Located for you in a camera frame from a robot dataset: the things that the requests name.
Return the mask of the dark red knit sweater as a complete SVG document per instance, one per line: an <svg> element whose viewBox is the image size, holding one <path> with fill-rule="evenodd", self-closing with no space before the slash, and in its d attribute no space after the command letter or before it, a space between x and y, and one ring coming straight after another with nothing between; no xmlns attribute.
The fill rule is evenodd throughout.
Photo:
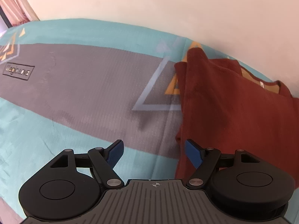
<svg viewBox="0 0 299 224"><path fill-rule="evenodd" d="M174 67L182 111L177 178L195 172L184 150L191 139L223 153L246 150L298 180L298 98L284 83L265 82L236 60L209 59L201 48Z"/></svg>

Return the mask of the teal grey patterned bedsheet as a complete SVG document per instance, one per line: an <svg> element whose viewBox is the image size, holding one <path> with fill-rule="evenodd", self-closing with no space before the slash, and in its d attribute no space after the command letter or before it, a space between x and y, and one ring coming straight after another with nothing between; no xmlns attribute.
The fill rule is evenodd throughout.
<svg viewBox="0 0 299 224"><path fill-rule="evenodd" d="M117 139L123 179L174 178L180 98L168 93L194 43L144 27L87 19L31 22L1 37L1 198L24 218L20 187L64 149Z"/></svg>

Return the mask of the pink curtain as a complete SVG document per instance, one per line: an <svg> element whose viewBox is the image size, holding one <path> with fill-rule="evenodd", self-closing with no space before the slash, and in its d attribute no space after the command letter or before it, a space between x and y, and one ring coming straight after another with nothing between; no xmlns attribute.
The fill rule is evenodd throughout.
<svg viewBox="0 0 299 224"><path fill-rule="evenodd" d="M39 21L27 0L1 0L1 8L12 26Z"/></svg>

